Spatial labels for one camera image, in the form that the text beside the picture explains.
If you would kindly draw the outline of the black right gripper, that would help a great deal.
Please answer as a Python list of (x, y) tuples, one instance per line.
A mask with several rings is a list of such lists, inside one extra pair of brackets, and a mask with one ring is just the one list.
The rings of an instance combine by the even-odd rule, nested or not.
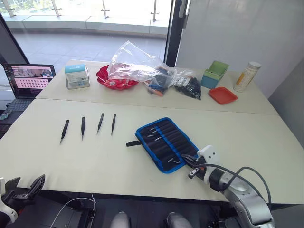
[(188, 177), (190, 179), (193, 179), (194, 177), (198, 177), (200, 180), (204, 181), (204, 177), (206, 174), (206, 168), (205, 167), (196, 167), (197, 165), (205, 164), (206, 160), (203, 156), (199, 156), (197, 158), (188, 155), (183, 154), (182, 155), (184, 161), (188, 166), (192, 168), (192, 171), (188, 174)]

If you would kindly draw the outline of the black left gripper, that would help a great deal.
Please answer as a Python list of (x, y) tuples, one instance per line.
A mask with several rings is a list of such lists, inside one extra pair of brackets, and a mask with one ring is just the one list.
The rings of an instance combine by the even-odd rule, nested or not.
[(27, 192), (17, 194), (15, 189), (21, 177), (13, 178), (5, 183), (6, 193), (1, 193), (0, 198), (6, 206), (14, 209), (16, 212), (21, 212), (26, 206), (33, 204), (33, 198), (39, 194), (45, 183), (45, 174), (39, 176), (31, 184)]

